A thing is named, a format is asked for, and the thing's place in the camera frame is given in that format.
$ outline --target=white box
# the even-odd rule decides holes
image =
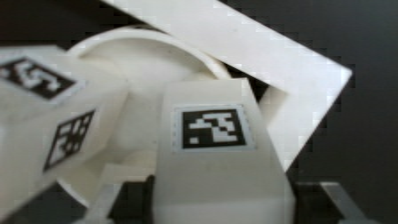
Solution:
[[[127,92],[56,47],[0,49],[0,220],[106,148]]]

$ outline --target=white plastic part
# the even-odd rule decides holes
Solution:
[[[122,162],[123,166],[143,167],[152,169],[152,174],[155,174],[157,168],[157,151],[143,150],[136,151],[125,158]]]
[[[230,73],[221,62],[177,38],[159,31],[131,27],[83,41],[72,48],[70,55],[123,77],[131,85],[131,96],[107,150],[61,179],[70,194],[90,206],[106,164],[123,163],[134,152],[152,151],[150,155],[159,149],[166,86],[187,80],[228,79]],[[152,168],[155,157],[150,157],[147,161]]]
[[[99,221],[100,223],[107,221],[123,183],[147,182],[148,177],[155,174],[155,169],[150,167],[150,164],[143,162],[141,158],[145,161],[155,161],[152,155],[147,152],[139,152],[129,156],[129,165],[106,165],[99,187],[93,189],[97,197],[86,212],[86,222],[91,221],[95,223],[95,221]]]
[[[129,86],[56,47],[0,49],[0,73],[3,220],[106,148]]]
[[[379,224],[376,220],[369,219],[342,184],[338,182],[321,182],[321,186],[346,216],[340,224]]]
[[[106,220],[81,219],[79,221],[74,222],[74,224],[115,224],[115,221],[111,219]]]
[[[232,105],[244,106],[246,116],[239,116],[241,121],[234,119],[237,109],[221,109]],[[235,136],[242,136],[239,129],[244,128],[239,126],[250,126],[251,134],[244,134],[244,139],[255,139],[255,150],[246,147],[250,141],[244,145],[237,141],[228,147],[221,147],[219,142],[207,143],[194,151],[191,147],[177,149],[177,129],[198,121],[189,118],[191,114],[175,116],[182,113],[177,108],[191,107],[205,107],[203,117],[214,114],[216,110],[234,116],[230,118],[235,120]],[[184,125],[179,125],[177,119],[184,120]],[[248,80],[171,84],[163,109],[154,197],[157,224],[294,223],[296,198],[262,121]]]
[[[262,112],[285,170],[353,71],[218,0],[104,0],[266,81]]]

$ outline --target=curved white surface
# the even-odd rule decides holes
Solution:
[[[122,76],[131,84],[131,96],[107,149],[59,181],[72,196],[90,206],[106,164],[125,161],[134,163],[132,166],[155,169],[155,160],[148,159],[143,163],[129,155],[159,148],[159,113],[168,84],[187,80],[228,79],[230,73],[219,61],[196,48],[152,30],[120,28],[106,32],[75,45],[70,55],[107,70],[109,74]]]

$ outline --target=white cardboard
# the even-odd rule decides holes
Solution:
[[[218,0],[104,0],[273,87],[262,100],[285,170],[353,71]]]

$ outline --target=square tag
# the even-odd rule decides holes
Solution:
[[[242,105],[175,108],[175,148],[179,151],[255,150],[253,132]]]
[[[68,160],[83,149],[93,116],[95,110],[59,124],[47,157],[45,172]]]
[[[70,97],[83,88],[84,81],[68,77],[40,61],[26,56],[0,63],[0,81],[15,85],[29,94],[54,101]]]

